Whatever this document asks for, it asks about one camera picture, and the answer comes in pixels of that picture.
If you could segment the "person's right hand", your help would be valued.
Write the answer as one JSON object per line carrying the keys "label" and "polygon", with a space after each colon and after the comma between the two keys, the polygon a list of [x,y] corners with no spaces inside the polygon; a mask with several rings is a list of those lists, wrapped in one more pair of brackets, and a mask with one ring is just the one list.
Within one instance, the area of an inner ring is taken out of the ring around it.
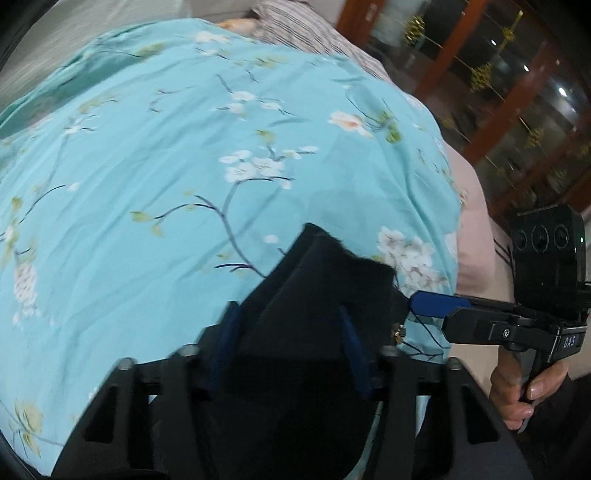
{"label": "person's right hand", "polygon": [[568,373],[569,363],[560,360],[525,387],[519,361],[512,352],[500,347],[497,366],[490,378],[489,399],[496,406],[506,427],[510,431],[518,431],[532,417],[535,406],[558,391]]}

